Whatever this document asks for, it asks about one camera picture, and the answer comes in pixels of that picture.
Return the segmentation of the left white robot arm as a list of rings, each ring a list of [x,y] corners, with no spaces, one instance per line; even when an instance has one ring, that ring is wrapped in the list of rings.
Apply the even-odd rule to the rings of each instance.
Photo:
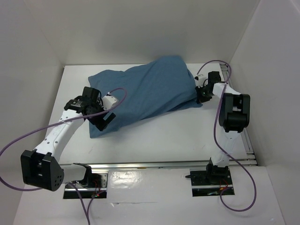
[[[110,93],[102,96],[99,90],[90,87],[84,87],[82,95],[69,100],[58,124],[47,137],[34,150],[22,153],[24,183],[50,191],[56,191],[69,182],[89,186],[95,179],[90,166],[83,163],[61,166],[59,160],[73,134],[86,120],[103,131],[116,117],[108,112],[117,102],[117,98]]]

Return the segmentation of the blue pillowcase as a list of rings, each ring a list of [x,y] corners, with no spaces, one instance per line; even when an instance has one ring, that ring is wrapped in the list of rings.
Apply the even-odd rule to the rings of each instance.
[[[201,107],[196,102],[194,77],[180,56],[164,56],[126,71],[104,70],[88,81],[92,88],[102,93],[113,91],[123,100],[104,131],[89,125],[91,138],[167,112]]]

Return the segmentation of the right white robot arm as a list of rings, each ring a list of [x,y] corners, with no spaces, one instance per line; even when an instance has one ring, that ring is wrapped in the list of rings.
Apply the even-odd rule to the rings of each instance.
[[[250,96],[241,94],[221,80],[218,71],[211,71],[207,78],[196,76],[197,81],[203,80],[201,86],[196,86],[198,104],[203,104],[216,96],[221,101],[217,108],[217,120],[214,125],[221,127],[220,140],[217,146],[221,149],[210,158],[206,165],[205,180],[212,185],[219,184],[229,175],[229,160],[237,137],[249,125]]]

